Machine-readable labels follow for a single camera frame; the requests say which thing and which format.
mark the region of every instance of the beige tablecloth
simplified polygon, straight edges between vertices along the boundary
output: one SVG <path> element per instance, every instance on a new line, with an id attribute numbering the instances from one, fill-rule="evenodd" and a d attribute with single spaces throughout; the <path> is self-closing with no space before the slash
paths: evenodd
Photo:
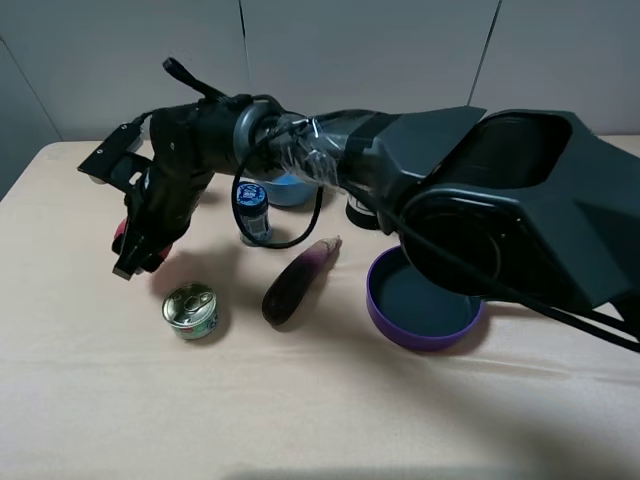
<path id="1" fill-rule="evenodd" d="M 365 308 L 395 236 L 352 226 L 334 195 L 305 244 L 247 247 L 223 176 L 161 270 L 127 283 L 122 195 L 76 172 L 95 145 L 45 148 L 0 203 L 0 478 L 640 478 L 640 356 L 510 305 L 449 351 L 407 352 Z M 309 212 L 270 216 L 285 238 Z M 266 288 L 336 234 L 335 268 L 271 328 Z M 221 324 L 184 342 L 160 306 L 193 279 Z"/>

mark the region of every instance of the purple lid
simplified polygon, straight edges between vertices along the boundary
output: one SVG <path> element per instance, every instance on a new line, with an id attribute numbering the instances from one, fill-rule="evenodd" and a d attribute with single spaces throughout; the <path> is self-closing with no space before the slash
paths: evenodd
<path id="1" fill-rule="evenodd" d="M 433 351 L 464 337 L 480 318 L 483 303 L 432 283 L 409 263 L 401 247 L 395 247 L 369 269 L 367 310 L 392 342 Z"/>

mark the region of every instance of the black cable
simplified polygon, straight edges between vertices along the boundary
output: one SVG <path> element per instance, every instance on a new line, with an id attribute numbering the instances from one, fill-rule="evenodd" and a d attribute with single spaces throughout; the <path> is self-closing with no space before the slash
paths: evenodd
<path id="1" fill-rule="evenodd" d="M 284 249 L 284 248 L 293 247 L 294 245 L 298 245 L 299 243 L 302 243 L 307 239 L 309 235 L 311 235 L 311 232 L 315 228 L 316 223 L 318 223 L 318 217 L 320 216 L 320 210 L 322 208 L 322 196 L 324 193 L 324 189 L 322 187 L 318 187 L 318 191 L 316 192 L 316 203 L 313 207 L 313 213 L 311 214 L 311 220 L 309 221 L 309 226 L 298 238 L 294 240 L 290 240 L 288 242 L 282 242 L 282 243 L 270 243 L 268 241 L 263 241 L 255 238 L 253 235 L 251 235 L 249 231 L 247 231 L 247 228 L 242 223 L 240 211 L 236 203 L 237 202 L 236 192 L 238 190 L 238 186 L 240 185 L 240 178 L 242 177 L 242 174 L 244 173 L 251 157 L 253 157 L 256 154 L 256 152 L 258 152 L 258 150 L 264 147 L 264 145 L 266 145 L 267 142 L 269 142 L 270 140 L 273 140 L 274 138 L 284 133 L 286 133 L 286 130 L 276 129 L 273 131 L 273 133 L 265 135 L 260 141 L 255 143 L 249 149 L 249 151 L 244 156 L 244 158 L 240 161 L 240 164 L 238 165 L 238 170 L 236 171 L 236 174 L 233 177 L 233 183 L 231 184 L 231 210 L 233 212 L 233 218 L 235 219 L 236 224 L 240 229 L 240 232 L 247 239 L 249 239 L 250 242 L 255 243 L 260 247 L 271 248 L 271 249 Z"/>
<path id="2" fill-rule="evenodd" d="M 451 254 L 448 250 L 445 250 L 431 243 L 425 238 L 423 238 L 419 233 L 417 233 L 415 230 L 407 226 L 407 224 L 400 217 L 398 217 L 390 209 L 386 208 L 384 205 L 382 205 L 381 202 L 373 198 L 364 190 L 361 190 L 360 188 L 355 187 L 354 185 L 351 185 L 349 183 L 341 183 L 340 186 L 345 190 L 347 190 L 347 192 L 353 195 L 353 197 L 356 200 L 361 202 L 369 210 L 374 212 L 379 211 L 383 213 L 404 234 L 410 236 L 413 240 L 418 242 L 424 248 L 432 251 L 436 255 L 443 258 L 446 262 L 450 263 L 452 266 L 462 271 L 462 273 L 469 275 L 474 280 L 482 283 L 485 287 L 488 287 L 489 289 L 493 290 L 495 293 L 500 295 L 501 298 L 504 298 L 506 300 L 513 301 L 516 303 L 520 303 L 521 305 L 527 308 L 530 308 L 531 310 L 538 312 L 541 315 L 552 318 L 566 325 L 575 327 L 578 330 L 582 330 L 583 332 L 589 333 L 597 338 L 600 338 L 601 340 L 605 340 L 619 347 L 626 348 L 627 350 L 631 350 L 633 352 L 640 352 L 640 343 L 638 342 L 634 342 L 632 340 L 628 340 L 626 338 L 622 338 L 618 335 L 615 335 L 611 332 L 607 332 L 606 330 L 603 330 L 594 325 L 591 325 L 590 323 L 580 320 L 578 317 L 574 315 L 571 315 L 562 310 L 558 310 L 554 307 L 545 305 L 544 303 L 528 295 L 525 295 L 517 290 L 514 290 L 513 288 L 507 285 L 503 285 L 502 283 L 496 280 L 493 280 L 491 277 L 484 274 L 474 266 L 464 262 L 463 260 L 460 260 L 458 257 Z M 584 317 L 603 323 L 605 325 L 611 326 L 613 328 L 617 328 L 625 333 L 630 333 L 627 330 L 626 326 L 624 329 L 620 328 L 618 324 L 621 322 L 618 319 L 615 319 L 608 315 L 605 315 L 599 312 L 588 312 L 584 314 Z"/>

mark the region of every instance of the purple eggplant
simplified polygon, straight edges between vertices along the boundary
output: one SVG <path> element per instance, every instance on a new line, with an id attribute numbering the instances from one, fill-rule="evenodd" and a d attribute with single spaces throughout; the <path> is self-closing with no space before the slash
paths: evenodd
<path id="1" fill-rule="evenodd" d="M 341 243 L 340 237 L 318 240 L 278 275 L 262 300 L 262 316 L 267 322 L 282 325 L 289 320 L 314 278 L 340 248 Z"/>

